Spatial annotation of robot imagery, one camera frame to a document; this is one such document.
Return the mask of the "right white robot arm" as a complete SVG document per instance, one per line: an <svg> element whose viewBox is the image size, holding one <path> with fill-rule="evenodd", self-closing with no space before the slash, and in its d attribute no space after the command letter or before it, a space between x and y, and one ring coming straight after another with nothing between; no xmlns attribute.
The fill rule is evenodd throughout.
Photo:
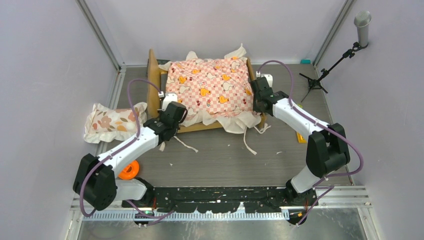
<svg viewBox="0 0 424 240"><path fill-rule="evenodd" d="M298 107L282 91L273 91L263 76L250 82L253 110L283 121L306 141L306 166L285 185L285 198L291 205L299 205L307 191L315 187L327 174L350 162L348 144L343 140L345 129L338 123L328 124Z"/></svg>

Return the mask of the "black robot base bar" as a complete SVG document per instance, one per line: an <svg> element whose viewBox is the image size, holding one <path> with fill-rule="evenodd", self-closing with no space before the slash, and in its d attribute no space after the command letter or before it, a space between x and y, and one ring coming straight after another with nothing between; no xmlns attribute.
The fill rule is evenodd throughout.
<svg viewBox="0 0 424 240"><path fill-rule="evenodd" d="M285 187L153 187L141 200L123 201L122 207L148 208L158 213L178 214L246 214L282 213L284 207L295 207L305 214L317 197L315 190L295 193Z"/></svg>

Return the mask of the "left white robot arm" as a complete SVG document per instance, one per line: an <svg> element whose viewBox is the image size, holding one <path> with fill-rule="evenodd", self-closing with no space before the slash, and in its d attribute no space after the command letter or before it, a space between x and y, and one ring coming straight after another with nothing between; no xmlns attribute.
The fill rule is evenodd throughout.
<svg viewBox="0 0 424 240"><path fill-rule="evenodd" d="M90 216L84 203L102 211L115 201L135 201L141 207L153 202L152 187L140 178L121 179L119 174L138 157L169 141L179 130L188 113L179 102L171 101L157 118L139 126L136 134L98 156L85 155L79 164L72 189L79 195L84 216Z"/></svg>

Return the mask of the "white floral pillow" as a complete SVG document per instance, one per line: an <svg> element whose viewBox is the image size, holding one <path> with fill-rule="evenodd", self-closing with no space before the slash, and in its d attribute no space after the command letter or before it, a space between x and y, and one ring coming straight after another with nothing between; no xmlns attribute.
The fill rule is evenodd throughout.
<svg viewBox="0 0 424 240"><path fill-rule="evenodd" d="M137 122L147 121L147 103L136 103L131 108L111 109L95 103L84 125L83 139L87 143L125 141L138 132Z"/></svg>

